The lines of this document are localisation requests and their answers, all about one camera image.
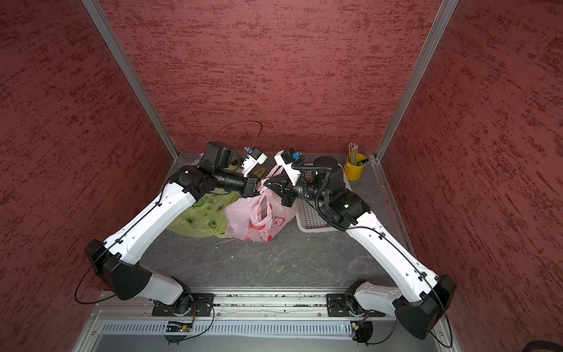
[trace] robotic arm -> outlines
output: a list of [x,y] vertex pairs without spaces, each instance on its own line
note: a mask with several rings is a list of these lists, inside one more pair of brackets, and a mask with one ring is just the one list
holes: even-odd
[[[154,239],[205,193],[222,188],[243,197],[258,194],[260,180],[247,175],[264,162],[265,155],[258,149],[248,150],[241,174],[225,170],[234,153],[228,145],[209,142],[199,164],[175,172],[162,192],[126,226],[104,242],[89,242],[85,250],[94,271],[121,300],[146,297],[167,306],[174,315],[191,314],[190,289],[141,266],[139,260]],[[377,310],[396,316],[411,334],[425,338],[448,308],[455,283],[447,275],[438,277],[393,238],[367,204],[344,187],[342,169],[334,158],[320,157],[313,165],[303,165],[301,153],[289,149],[274,159],[286,175],[267,179],[264,185],[281,196],[282,205],[290,207],[296,198],[307,200],[327,223],[362,244],[398,286],[397,290],[356,282],[346,291],[349,311],[361,315]]]

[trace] plastic bag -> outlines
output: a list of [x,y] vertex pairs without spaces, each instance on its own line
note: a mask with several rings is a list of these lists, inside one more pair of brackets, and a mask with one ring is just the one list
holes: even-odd
[[240,198],[238,192],[225,193],[224,190],[215,188],[214,193],[207,193],[194,205],[178,215],[167,229],[179,235],[187,237],[209,237],[228,238],[225,234],[227,218],[225,208]]
[[[282,170],[282,167],[274,167],[267,177],[276,176]],[[229,220],[225,230],[227,235],[267,243],[295,217],[296,203],[291,208],[282,206],[282,198],[264,187],[264,181],[258,186],[260,195],[240,198],[225,208]]]

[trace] red textured wall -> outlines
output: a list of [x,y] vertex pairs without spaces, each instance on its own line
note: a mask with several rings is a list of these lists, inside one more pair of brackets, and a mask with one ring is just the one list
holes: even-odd
[[258,119],[264,151],[345,153],[375,151],[441,0],[100,3],[183,152]]
[[563,3],[460,1],[384,158],[464,351],[563,344]]
[[171,157],[80,1],[2,2],[0,62],[0,350],[64,352],[92,309],[72,298],[84,245],[156,195]]

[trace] yellow-green plastic bag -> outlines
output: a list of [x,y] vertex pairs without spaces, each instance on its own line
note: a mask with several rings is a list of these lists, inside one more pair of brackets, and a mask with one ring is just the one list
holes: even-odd
[[207,193],[201,197],[193,206],[186,209],[182,214],[168,225],[167,229],[179,235],[188,237],[217,236],[228,238],[225,234],[227,218],[225,207],[240,198],[238,192],[225,193],[224,190],[215,188],[217,194]]

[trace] pink plastic bag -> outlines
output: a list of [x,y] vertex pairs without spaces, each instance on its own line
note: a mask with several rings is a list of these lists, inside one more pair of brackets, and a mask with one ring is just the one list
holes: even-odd
[[[274,167],[267,178],[280,174],[282,170],[282,167]],[[229,221],[225,230],[227,235],[267,243],[295,217],[295,204],[291,208],[282,206],[281,197],[264,187],[264,181],[258,186],[260,195],[240,198],[225,208]]]

